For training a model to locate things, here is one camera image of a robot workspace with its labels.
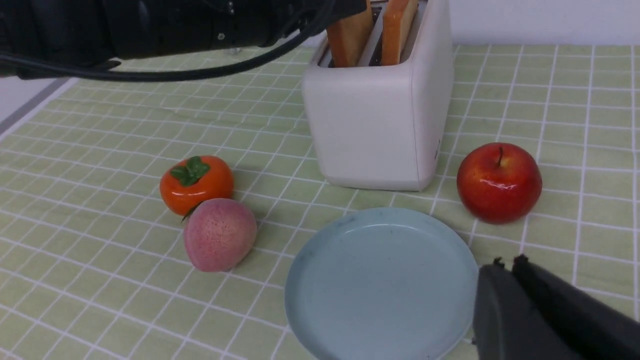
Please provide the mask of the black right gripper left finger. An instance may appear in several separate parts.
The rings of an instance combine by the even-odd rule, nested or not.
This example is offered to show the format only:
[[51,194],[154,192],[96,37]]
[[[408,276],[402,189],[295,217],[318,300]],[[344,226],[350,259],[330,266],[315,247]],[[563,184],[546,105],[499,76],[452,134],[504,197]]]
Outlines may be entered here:
[[582,360],[544,321],[500,257],[482,265],[472,321],[480,360]]

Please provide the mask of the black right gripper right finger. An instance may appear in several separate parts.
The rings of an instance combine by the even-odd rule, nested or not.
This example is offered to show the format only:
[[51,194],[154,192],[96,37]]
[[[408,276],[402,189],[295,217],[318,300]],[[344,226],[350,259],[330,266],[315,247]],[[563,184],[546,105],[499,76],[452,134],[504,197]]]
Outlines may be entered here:
[[638,360],[639,322],[531,262],[513,260],[512,275],[544,321],[585,360]]

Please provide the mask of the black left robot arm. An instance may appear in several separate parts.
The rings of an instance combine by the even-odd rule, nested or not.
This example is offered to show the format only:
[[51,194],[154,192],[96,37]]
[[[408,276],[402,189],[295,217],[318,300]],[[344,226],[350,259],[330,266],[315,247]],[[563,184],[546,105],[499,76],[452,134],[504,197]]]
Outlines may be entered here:
[[[1,76],[124,83],[207,80],[259,68],[365,0],[3,0]],[[115,71],[121,60],[270,48],[239,63],[182,71]]]

